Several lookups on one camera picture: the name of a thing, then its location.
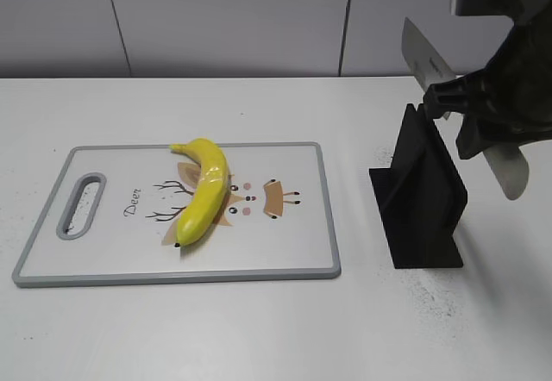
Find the cutting board handle hole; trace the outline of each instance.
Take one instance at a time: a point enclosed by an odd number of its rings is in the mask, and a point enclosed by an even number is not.
[[[56,229],[60,239],[74,240],[88,232],[105,183],[105,176],[99,172],[85,174],[77,180]]]

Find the knife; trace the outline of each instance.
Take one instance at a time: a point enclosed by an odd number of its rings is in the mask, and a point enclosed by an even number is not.
[[[416,81],[426,92],[431,84],[456,79],[456,75],[417,26],[405,18],[401,50]],[[529,164],[519,147],[500,144],[483,151],[494,177],[506,198],[516,200],[524,194],[529,181]]]

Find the black stand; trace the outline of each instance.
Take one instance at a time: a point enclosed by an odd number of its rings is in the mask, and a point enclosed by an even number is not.
[[[406,106],[391,167],[369,172],[395,268],[462,267],[452,233],[467,192],[423,105]]]

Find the yellow banana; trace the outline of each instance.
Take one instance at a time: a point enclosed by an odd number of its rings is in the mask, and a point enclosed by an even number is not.
[[[185,154],[201,166],[198,187],[177,225],[176,240],[190,245],[205,234],[220,210],[229,186],[229,168],[223,151],[212,141],[198,138],[188,144],[172,144],[174,153]]]

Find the white table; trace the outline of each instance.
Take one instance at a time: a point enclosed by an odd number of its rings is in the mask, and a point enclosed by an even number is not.
[[[2,380],[548,380],[552,143],[524,148],[507,201],[484,159],[460,270],[393,269],[368,167],[388,166],[413,78],[0,81]],[[10,274],[69,150],[317,141],[342,275],[334,280],[22,290]]]

